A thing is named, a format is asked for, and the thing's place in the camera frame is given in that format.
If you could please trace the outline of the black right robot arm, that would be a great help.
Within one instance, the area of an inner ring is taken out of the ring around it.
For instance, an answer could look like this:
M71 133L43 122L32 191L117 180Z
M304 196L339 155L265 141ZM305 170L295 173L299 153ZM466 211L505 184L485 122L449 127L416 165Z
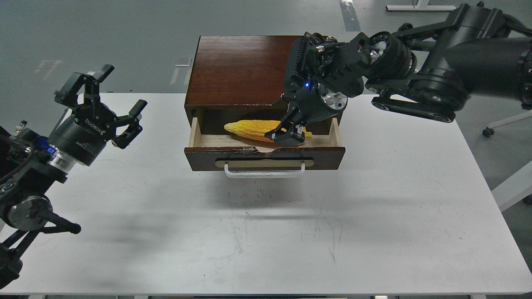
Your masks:
M514 98L531 109L531 30L501 10L462 4L444 22L359 33L350 42L305 33L291 46L281 123L266 138L300 145L303 129L343 113L365 89L372 105L450 123L471 95Z

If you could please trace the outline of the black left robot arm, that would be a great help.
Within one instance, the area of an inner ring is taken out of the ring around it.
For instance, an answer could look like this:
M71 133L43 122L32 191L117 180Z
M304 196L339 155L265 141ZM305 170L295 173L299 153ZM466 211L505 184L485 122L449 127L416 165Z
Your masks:
M1 287L19 278L21 256L40 233L80 233L80 225L53 211L45 195L53 183L65 182L75 164L91 165L108 142L124 149L142 131L145 100L121 117L101 102L100 84L113 70L105 64L98 72L75 72L55 91L55 102L71 114L49 136L35 133L26 121L13 135L1 130L1 161L8 163L1 166L1 220L15 229L1 243Z

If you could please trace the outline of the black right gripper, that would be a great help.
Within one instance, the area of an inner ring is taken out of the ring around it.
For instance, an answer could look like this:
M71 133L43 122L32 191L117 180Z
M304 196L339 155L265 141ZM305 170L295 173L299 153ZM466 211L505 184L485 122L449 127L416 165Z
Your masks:
M264 134L282 147L303 144L306 124L317 123L343 113L348 97L324 85L304 86L295 92L285 92L282 99L289 102L287 113L277 127Z

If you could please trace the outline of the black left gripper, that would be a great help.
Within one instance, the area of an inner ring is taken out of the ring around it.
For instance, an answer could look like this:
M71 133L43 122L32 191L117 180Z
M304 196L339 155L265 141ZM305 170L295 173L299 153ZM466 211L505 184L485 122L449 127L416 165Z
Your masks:
M49 135L49 143L67 153L83 165L91 165L103 151L110 139L115 147L125 149L140 134L141 112L148 104L138 100L128 115L117 117L109 109L100 109L100 83L114 70L105 64L101 70L91 74L75 72L60 90L55 91L55 102L72 109L71 114ZM78 92L85 87L83 104L78 104ZM126 126L126 130L116 135L115 127Z

